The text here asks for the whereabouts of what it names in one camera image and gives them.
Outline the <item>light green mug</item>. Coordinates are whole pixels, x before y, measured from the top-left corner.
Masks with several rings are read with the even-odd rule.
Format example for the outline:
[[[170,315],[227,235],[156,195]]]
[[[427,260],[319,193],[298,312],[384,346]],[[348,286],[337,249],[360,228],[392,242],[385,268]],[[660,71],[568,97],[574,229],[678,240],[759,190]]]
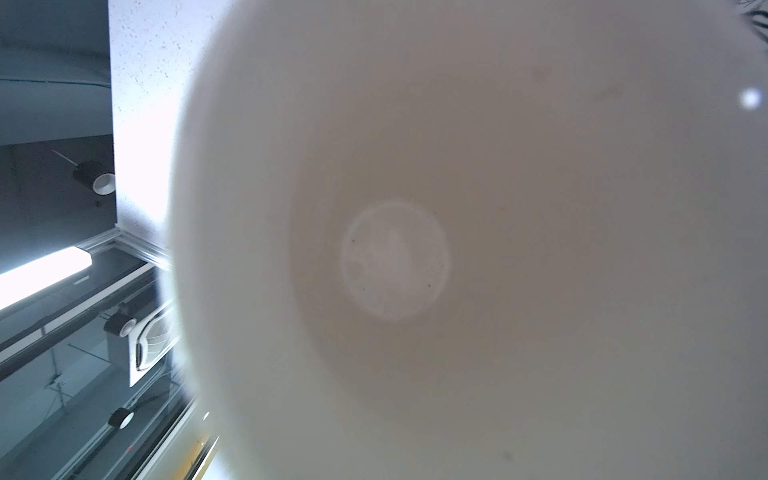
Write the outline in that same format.
[[[763,479],[767,60],[726,1],[242,1],[169,212],[238,479]]]

